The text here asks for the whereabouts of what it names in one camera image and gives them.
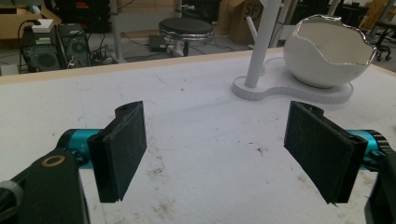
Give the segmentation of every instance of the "wire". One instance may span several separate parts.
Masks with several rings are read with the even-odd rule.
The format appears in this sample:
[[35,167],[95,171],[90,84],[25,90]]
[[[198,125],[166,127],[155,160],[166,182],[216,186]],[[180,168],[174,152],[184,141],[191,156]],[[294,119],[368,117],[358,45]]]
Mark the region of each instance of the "wire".
[[228,49],[230,52],[234,52],[235,49],[229,47],[229,46],[225,46],[225,45],[219,45],[216,39],[216,36],[213,37],[213,40],[215,41],[215,44],[211,44],[209,42],[204,41],[205,45],[210,45],[210,46],[216,46],[218,49]]
[[70,65],[73,65],[73,60],[74,60],[74,55],[72,55],[72,59],[70,59],[70,62],[67,64],[67,69],[70,68]]
[[137,59],[137,58],[150,58],[150,57],[154,57],[154,56],[165,54],[165,53],[166,52],[155,53],[155,54],[150,54],[150,55],[132,56],[132,57],[124,58],[124,59],[126,60],[126,59]]
[[190,49],[195,49],[196,51],[198,51],[198,52],[200,52],[200,53],[206,55],[205,52],[201,51],[200,49],[198,49],[198,48],[196,48],[196,47],[190,46]]
[[131,2],[125,4],[125,5],[121,6],[121,7],[118,7],[118,8],[117,8],[117,11],[119,11],[119,10],[122,9],[123,7],[127,7],[127,6],[131,5],[132,2],[134,2],[134,0],[132,0]]

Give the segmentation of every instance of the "black stool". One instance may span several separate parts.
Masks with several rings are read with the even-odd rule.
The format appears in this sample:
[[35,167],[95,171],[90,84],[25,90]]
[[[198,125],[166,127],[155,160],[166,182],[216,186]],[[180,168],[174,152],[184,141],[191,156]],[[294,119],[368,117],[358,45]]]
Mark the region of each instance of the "black stool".
[[160,34],[184,42],[183,54],[189,55],[190,41],[210,40],[213,26],[205,21],[190,18],[168,18],[160,22]]
[[382,35],[379,37],[378,41],[375,43],[375,46],[377,47],[377,54],[376,54],[376,59],[378,61],[382,60],[382,53],[387,52],[387,56],[385,56],[385,60],[389,61],[391,59],[390,57],[390,47],[382,45],[382,41],[384,41],[385,37],[390,33],[391,30],[396,29],[396,23],[390,22],[390,21],[377,21],[375,23],[375,26],[379,27],[384,27],[385,31],[382,33]]

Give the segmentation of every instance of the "dirt stain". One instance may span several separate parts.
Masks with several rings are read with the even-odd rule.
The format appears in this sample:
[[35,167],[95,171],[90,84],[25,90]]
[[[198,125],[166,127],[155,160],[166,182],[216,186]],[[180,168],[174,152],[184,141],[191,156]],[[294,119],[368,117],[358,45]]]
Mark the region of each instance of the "dirt stain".
[[175,200],[165,199],[161,201],[157,206],[152,207],[152,210],[162,219],[174,219],[174,203]]

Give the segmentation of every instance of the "white lamp base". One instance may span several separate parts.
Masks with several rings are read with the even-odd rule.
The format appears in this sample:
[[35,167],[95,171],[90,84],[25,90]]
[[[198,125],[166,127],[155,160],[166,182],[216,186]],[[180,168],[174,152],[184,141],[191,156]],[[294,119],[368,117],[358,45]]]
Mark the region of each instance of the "white lamp base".
[[265,65],[266,73],[259,78],[256,88],[245,85],[246,77],[237,77],[233,81],[233,93],[243,99],[260,101],[272,95],[289,95],[306,101],[320,104],[342,104],[349,100],[353,93],[351,83],[320,89],[308,86],[289,72],[281,59],[271,60]]

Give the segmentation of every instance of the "circular hole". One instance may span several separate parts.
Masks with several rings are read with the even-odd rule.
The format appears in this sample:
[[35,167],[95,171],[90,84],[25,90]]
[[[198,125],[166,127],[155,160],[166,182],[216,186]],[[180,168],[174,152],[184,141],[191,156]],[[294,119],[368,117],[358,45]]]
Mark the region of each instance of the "circular hole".
[[52,166],[57,166],[59,164],[61,164],[62,162],[64,162],[64,160],[66,159],[65,156],[51,156],[46,158],[45,160],[43,160],[41,162],[41,165],[44,167],[52,167]]

